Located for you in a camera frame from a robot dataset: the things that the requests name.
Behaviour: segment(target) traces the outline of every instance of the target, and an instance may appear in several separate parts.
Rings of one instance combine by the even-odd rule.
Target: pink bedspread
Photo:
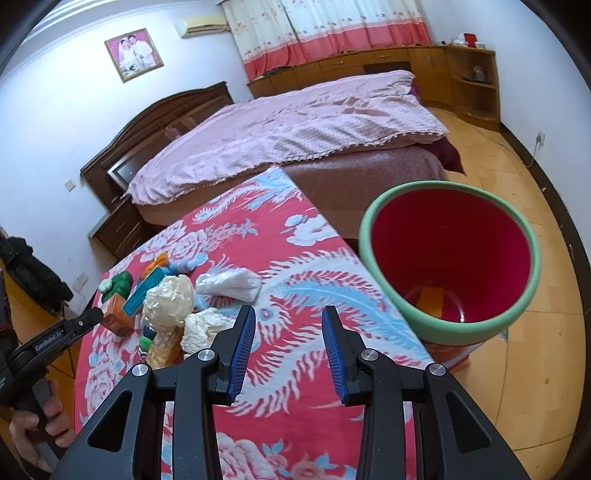
[[[263,165],[431,144],[448,130],[410,93],[413,78],[349,77],[223,108],[149,161],[128,192],[159,205]]]

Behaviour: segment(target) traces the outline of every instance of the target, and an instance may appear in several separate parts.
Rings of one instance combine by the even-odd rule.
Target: wooden cabinet
[[[363,67],[360,65],[357,67],[330,70],[329,72],[324,72],[323,76],[327,82],[331,82],[332,80],[344,79],[345,77],[354,77],[356,75],[363,75],[364,73]]]
[[[490,83],[470,81],[474,67]],[[355,75],[412,70],[421,102],[444,108],[479,127],[498,130],[501,107],[495,52],[455,46],[394,47],[311,61],[255,80],[254,96],[276,95]]]
[[[154,228],[142,218],[131,199],[126,198],[113,212],[105,215],[88,236],[117,260],[123,260],[154,234]]]
[[[317,61],[314,63],[306,63],[294,68],[294,74],[295,78],[297,79],[297,83],[300,84],[301,88],[310,87],[312,85],[316,85],[317,83],[324,82],[322,70],[320,70],[320,65],[318,65]]]
[[[443,48],[409,48],[421,100],[453,105],[452,83]]]
[[[271,83],[271,77],[265,77],[262,79],[255,80],[248,84],[254,98],[270,97],[276,95],[275,87]]]
[[[300,85],[297,83],[296,75],[293,69],[279,72],[271,77],[271,83],[277,93],[292,92],[293,90],[299,90]]]

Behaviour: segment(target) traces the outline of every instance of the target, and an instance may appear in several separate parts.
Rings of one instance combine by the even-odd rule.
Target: green and red bucket
[[[506,330],[540,280],[540,250],[509,203],[448,181],[418,181],[378,197],[359,253],[435,360]]]

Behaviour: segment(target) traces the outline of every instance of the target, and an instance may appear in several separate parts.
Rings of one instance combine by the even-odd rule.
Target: red and white curtain
[[[282,0],[307,61],[349,50],[428,45],[415,0]]]
[[[277,67],[343,51],[431,43],[415,0],[223,0],[220,4],[251,80]]]
[[[221,6],[250,80],[306,62],[280,0],[225,0]]]

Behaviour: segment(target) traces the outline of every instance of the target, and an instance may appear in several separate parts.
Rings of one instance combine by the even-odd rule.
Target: black bag
[[[0,236],[0,258],[14,281],[52,315],[60,313],[62,303],[73,298],[68,285],[33,256],[24,238]]]

